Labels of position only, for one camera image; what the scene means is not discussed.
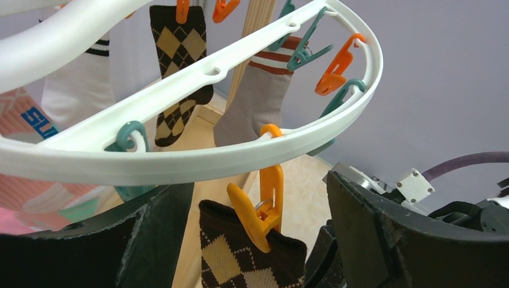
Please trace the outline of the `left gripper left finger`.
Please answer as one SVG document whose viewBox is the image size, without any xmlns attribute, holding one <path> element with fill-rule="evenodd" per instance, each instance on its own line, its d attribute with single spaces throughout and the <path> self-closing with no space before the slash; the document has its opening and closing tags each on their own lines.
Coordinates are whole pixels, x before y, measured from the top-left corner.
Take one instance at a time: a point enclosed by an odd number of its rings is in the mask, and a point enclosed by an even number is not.
<svg viewBox="0 0 509 288">
<path fill-rule="evenodd" d="M 57 232 L 1 235 L 1 286 L 170 287 L 193 189 L 162 185 Z"/>
</svg>

